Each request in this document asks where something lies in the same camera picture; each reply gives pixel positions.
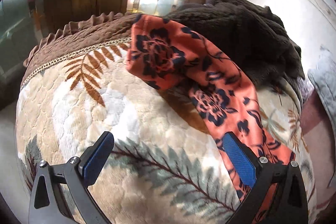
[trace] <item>metal screw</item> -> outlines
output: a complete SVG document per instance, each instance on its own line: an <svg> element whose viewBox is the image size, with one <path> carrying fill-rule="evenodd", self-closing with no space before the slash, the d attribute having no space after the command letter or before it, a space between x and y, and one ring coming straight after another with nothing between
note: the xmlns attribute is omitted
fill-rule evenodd
<svg viewBox="0 0 336 224"><path fill-rule="evenodd" d="M76 162L78 162L78 160L79 160L78 157L72 157L72 158L70 159L70 163L71 163L71 164L75 164Z"/></svg>
<svg viewBox="0 0 336 224"><path fill-rule="evenodd" d="M266 157L260 157L259 160L262 164L268 163L268 159Z"/></svg>
<svg viewBox="0 0 336 224"><path fill-rule="evenodd" d="M296 162L296 161L292 160L292 161L291 161L291 166L293 166L293 167L297 167L297 166L298 166L298 164L297 164L297 162Z"/></svg>
<svg viewBox="0 0 336 224"><path fill-rule="evenodd" d="M40 167L45 167L47 165L47 162L45 160L40 161Z"/></svg>

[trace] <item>fluffy blanket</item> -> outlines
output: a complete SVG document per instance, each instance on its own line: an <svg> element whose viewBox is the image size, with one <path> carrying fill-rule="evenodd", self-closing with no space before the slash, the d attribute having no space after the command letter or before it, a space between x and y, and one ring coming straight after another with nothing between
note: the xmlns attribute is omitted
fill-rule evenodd
<svg viewBox="0 0 336 224"><path fill-rule="evenodd" d="M205 36L231 58L256 88L286 74L305 78L301 49L269 7L247 0L207 0L185 4L165 16Z"/></svg>
<svg viewBox="0 0 336 224"><path fill-rule="evenodd" d="M67 40L68 47L76 47L76 38L99 37L104 24L89 34L78 30L56 41ZM18 157L27 193L41 159L64 163L107 130L115 136L115 148L89 190L110 221L225 222L239 205L239 193L211 131L181 88L158 92L127 71L130 42L129 37L91 42L27 75L16 114ZM278 143L295 153L312 223L315 179L301 137L300 102L283 81L283 89L258 90L261 122ZM69 192L64 192L81 223ZM256 221L263 215L260 212Z"/></svg>

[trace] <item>orange floral fabric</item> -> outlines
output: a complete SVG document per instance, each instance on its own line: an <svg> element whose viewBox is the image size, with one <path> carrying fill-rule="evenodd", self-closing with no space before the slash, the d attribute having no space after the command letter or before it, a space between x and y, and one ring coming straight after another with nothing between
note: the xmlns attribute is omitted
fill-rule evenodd
<svg viewBox="0 0 336 224"><path fill-rule="evenodd" d="M192 80L189 97L217 144L240 200L250 188L243 185L223 149L226 132L234 132L257 157L285 165L294 160L294 153L263 128L251 80L212 42L184 25L150 15L138 15L131 36L131 74L157 90Z"/></svg>

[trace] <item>bedspread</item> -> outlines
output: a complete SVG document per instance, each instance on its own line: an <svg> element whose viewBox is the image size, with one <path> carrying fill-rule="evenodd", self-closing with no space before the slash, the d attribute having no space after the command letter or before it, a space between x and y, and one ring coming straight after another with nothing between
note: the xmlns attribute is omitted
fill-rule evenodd
<svg viewBox="0 0 336 224"><path fill-rule="evenodd" d="M28 75L16 113L27 193L41 159L65 163L110 131L115 147L89 190L112 223L224 223L239 199L215 141L182 88L156 91L126 70L129 42L127 37L85 47ZM300 104L283 81L282 88L257 91L262 124L295 152L312 223L315 180L301 136Z"/></svg>

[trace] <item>blue gripper pad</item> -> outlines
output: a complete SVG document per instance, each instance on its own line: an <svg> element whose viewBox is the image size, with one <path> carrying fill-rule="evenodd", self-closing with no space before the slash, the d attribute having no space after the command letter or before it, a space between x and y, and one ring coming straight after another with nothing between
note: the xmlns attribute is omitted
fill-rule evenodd
<svg viewBox="0 0 336 224"><path fill-rule="evenodd" d="M101 170L113 150L113 147L114 137L110 132L108 132L103 140L99 138L92 147L95 151L92 152L87 164L83 166L83 179L86 187L95 184Z"/></svg>
<svg viewBox="0 0 336 224"><path fill-rule="evenodd" d="M222 140L224 150L235 167L241 181L252 188L256 182L256 170L254 165L229 134L225 134Z"/></svg>

